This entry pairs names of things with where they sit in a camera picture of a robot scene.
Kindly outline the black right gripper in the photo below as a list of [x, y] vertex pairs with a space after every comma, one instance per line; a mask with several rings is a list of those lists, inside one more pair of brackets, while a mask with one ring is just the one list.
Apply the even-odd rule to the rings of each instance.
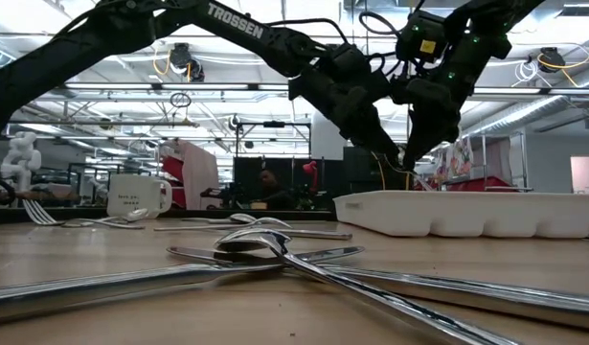
[[443, 142], [453, 144], [458, 138], [466, 96], [453, 95], [448, 86], [423, 78], [392, 77], [392, 99], [396, 104], [411, 106], [408, 115], [414, 126], [403, 157], [407, 171], [436, 146]]

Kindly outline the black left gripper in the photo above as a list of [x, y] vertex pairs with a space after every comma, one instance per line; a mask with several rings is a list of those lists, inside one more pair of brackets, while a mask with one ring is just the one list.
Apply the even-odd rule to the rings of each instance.
[[387, 78], [373, 72], [368, 61], [321, 63], [306, 67], [293, 79], [294, 98], [307, 100], [355, 146], [382, 154], [399, 166], [399, 148], [381, 126], [374, 106], [389, 91]]

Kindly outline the silver spoon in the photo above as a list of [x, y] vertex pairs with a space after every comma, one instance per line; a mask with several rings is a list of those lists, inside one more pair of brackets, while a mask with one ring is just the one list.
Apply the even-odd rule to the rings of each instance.
[[299, 253], [297, 257], [394, 293], [589, 331], [589, 295], [330, 263], [363, 250], [362, 246], [338, 247]]
[[193, 222], [193, 225], [159, 227], [155, 231], [222, 230], [248, 225], [255, 220], [246, 214], [232, 214], [227, 218], [183, 218], [183, 221]]
[[446, 345], [521, 345], [500, 334], [425, 308], [383, 288], [300, 259], [288, 249], [287, 244], [290, 241], [290, 237], [277, 230], [242, 229], [219, 239], [215, 243], [215, 249], [234, 253], [267, 248], [297, 272], [339, 288]]
[[66, 221], [62, 227], [80, 228], [89, 225], [103, 225], [111, 228], [137, 230], [143, 229], [142, 225], [134, 225], [134, 222], [145, 219], [148, 216], [148, 209], [137, 209], [130, 211], [123, 216], [108, 218], [75, 218]]
[[256, 218], [256, 219], [248, 222], [248, 225], [277, 225], [278, 227], [281, 227], [281, 228], [288, 228], [288, 229], [292, 228], [292, 226], [289, 225], [288, 223], [286, 223], [285, 221], [280, 220], [278, 218], [271, 218], [271, 217]]

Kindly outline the colourful poster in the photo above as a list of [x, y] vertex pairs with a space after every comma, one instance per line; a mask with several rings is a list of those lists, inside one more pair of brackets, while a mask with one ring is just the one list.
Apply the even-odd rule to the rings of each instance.
[[464, 138], [448, 149], [447, 159], [447, 176], [456, 178], [470, 176], [473, 165], [473, 150], [469, 138]]

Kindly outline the red storage bins shelf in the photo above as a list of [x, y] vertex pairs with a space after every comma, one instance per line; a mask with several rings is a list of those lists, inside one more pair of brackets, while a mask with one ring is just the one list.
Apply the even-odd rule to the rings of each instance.
[[515, 192], [517, 190], [516, 187], [496, 176], [460, 177], [450, 180], [430, 177], [425, 179], [425, 182], [432, 190], [448, 192]]

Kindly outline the white cutlery organizer tray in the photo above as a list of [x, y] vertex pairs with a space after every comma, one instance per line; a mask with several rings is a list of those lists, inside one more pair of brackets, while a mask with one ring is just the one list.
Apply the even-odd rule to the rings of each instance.
[[340, 222], [391, 237], [589, 238], [589, 195], [374, 191], [334, 203]]

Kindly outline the silver table knife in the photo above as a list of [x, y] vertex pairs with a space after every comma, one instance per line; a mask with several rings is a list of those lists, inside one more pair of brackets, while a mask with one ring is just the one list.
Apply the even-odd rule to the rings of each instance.
[[77, 304], [159, 288], [193, 285], [218, 277], [282, 269], [281, 259], [245, 253], [171, 246], [167, 251], [190, 264], [0, 287], [0, 323]]
[[272, 234], [285, 235], [294, 238], [308, 238], [308, 239], [323, 239], [323, 240], [338, 240], [349, 241], [352, 239], [352, 234], [342, 232], [328, 232], [317, 230], [292, 230], [292, 229], [269, 229], [269, 228], [248, 228], [232, 232], [225, 237], [224, 240], [234, 239], [237, 236], [251, 235], [251, 234]]

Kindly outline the black partition panels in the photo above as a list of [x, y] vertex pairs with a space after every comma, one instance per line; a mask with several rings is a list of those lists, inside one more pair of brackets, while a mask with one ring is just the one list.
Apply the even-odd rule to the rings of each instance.
[[260, 201], [268, 210], [332, 210], [338, 196], [405, 190], [411, 183], [383, 155], [357, 147], [345, 147], [341, 159], [234, 159], [237, 201]]

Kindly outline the long ceiling light strip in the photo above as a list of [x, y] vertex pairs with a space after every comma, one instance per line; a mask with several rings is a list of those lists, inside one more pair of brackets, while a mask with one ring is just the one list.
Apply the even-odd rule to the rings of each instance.
[[[92, 91], [266, 91], [286, 92], [287, 84], [278, 83], [100, 83], [67, 82], [56, 90]], [[538, 87], [476, 87], [472, 96], [589, 96], [589, 88], [538, 88]]]

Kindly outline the pink and white board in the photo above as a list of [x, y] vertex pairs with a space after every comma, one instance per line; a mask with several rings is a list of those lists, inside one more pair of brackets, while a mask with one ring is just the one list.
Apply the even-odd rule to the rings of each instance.
[[183, 140], [169, 140], [159, 149], [162, 172], [172, 187], [172, 205], [186, 210], [206, 210], [218, 206], [217, 199], [203, 197], [207, 189], [218, 189], [216, 157]]

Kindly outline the white mug with text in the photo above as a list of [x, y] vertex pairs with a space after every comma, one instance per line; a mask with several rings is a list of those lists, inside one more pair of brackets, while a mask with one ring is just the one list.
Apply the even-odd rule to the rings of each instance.
[[106, 213], [110, 217], [124, 216], [146, 209], [150, 219], [166, 213], [172, 204], [172, 187], [156, 176], [114, 174], [107, 194]]

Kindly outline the silver ventilation duct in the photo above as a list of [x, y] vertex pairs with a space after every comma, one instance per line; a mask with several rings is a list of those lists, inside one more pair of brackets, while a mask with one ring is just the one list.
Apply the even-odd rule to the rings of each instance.
[[589, 95], [555, 95], [543, 97], [530, 103], [518, 103], [491, 115], [480, 123], [467, 127], [461, 137], [471, 137], [493, 132], [506, 132], [523, 127], [544, 117], [565, 110], [575, 99], [589, 98]]

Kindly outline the black metal frame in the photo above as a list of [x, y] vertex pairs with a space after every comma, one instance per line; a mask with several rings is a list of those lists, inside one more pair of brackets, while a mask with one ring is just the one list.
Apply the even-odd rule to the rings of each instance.
[[263, 123], [242, 122], [239, 123], [239, 125], [241, 127], [249, 126], [249, 129], [242, 134], [237, 134], [237, 145], [244, 142], [248, 132], [257, 126], [267, 128], [292, 127], [301, 135], [307, 143], [306, 153], [281, 153], [277, 158], [271, 158], [270, 153], [252, 153], [247, 157], [237, 149], [233, 158], [233, 177], [236, 186], [241, 191], [244, 191], [245, 194], [250, 197], [251, 201], [263, 202], [261, 201], [260, 173], [262, 170], [270, 170], [276, 175], [278, 182], [285, 189], [289, 198], [289, 206], [286, 209], [279, 211], [308, 209], [309, 206], [301, 205], [301, 202], [308, 198], [308, 187], [302, 182], [296, 184], [295, 177], [296, 168], [301, 170], [303, 168], [303, 163], [309, 161], [311, 157], [310, 137], [305, 137], [299, 130], [299, 127], [310, 128], [310, 124], [268, 121]]

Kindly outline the pink wall board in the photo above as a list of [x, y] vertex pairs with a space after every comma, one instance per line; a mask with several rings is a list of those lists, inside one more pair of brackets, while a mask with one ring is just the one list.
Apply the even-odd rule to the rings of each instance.
[[589, 156], [572, 156], [571, 174], [573, 193], [589, 195]]

